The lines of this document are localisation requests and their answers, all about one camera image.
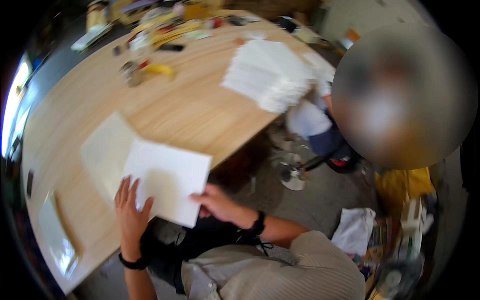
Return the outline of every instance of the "wooden table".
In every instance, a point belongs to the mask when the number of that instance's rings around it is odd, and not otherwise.
[[[186,46],[180,53],[155,54],[154,62],[174,68],[174,81],[151,75],[129,88],[119,73],[130,59],[129,52],[112,55],[115,46],[124,47],[128,39],[124,36],[75,66],[31,114],[24,132],[22,167],[24,186],[28,171],[34,172],[27,208],[38,245],[64,293],[78,286],[120,246],[115,211],[100,197],[80,160],[80,146],[113,111],[119,111],[145,139],[212,155],[212,168],[277,117],[219,86],[234,56],[234,40],[250,30],[262,30],[270,40],[287,43],[297,54],[314,52],[269,21],[227,24],[202,40],[175,40]],[[38,224],[38,212],[49,190],[55,190],[60,219],[80,256],[70,280],[55,266]]]

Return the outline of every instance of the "striped shirt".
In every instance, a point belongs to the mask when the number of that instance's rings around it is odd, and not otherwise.
[[[319,231],[290,247],[295,264],[266,257],[253,246],[228,245],[183,262],[189,300],[364,299],[365,279],[355,264]]]

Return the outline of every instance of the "banana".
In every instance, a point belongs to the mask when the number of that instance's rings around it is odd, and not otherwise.
[[[174,75],[175,75],[172,67],[167,66],[167,65],[164,65],[164,64],[149,64],[149,65],[145,66],[145,70],[146,70],[147,72],[165,74],[165,75],[168,76],[168,78],[170,79],[170,81],[173,80]]]

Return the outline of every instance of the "black wristband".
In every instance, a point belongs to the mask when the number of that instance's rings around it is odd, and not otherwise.
[[[120,259],[120,262],[122,263],[122,265],[124,265],[126,268],[132,269],[132,270],[144,270],[146,267],[148,267],[148,265],[152,261],[151,257],[142,256],[134,263],[127,262],[126,260],[123,259],[123,256],[121,255],[121,252],[119,253],[119,259]]]
[[[249,229],[253,235],[259,236],[265,229],[265,212],[259,210],[258,211],[258,219],[253,223],[252,228]]]

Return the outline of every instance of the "wall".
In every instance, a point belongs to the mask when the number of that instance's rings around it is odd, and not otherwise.
[[[332,0],[326,1],[328,14],[321,31],[327,40],[339,40],[348,29],[360,36],[395,23],[434,26],[428,13],[416,0]]]

